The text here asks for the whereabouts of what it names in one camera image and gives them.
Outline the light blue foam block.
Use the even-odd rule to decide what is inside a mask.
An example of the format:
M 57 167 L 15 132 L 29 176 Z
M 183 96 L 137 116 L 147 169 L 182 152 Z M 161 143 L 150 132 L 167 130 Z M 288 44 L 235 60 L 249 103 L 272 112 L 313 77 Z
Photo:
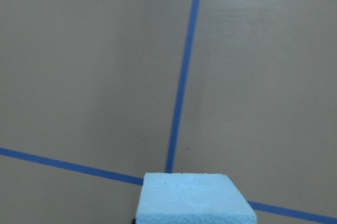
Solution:
M 257 223 L 257 215 L 223 174 L 146 173 L 136 223 Z

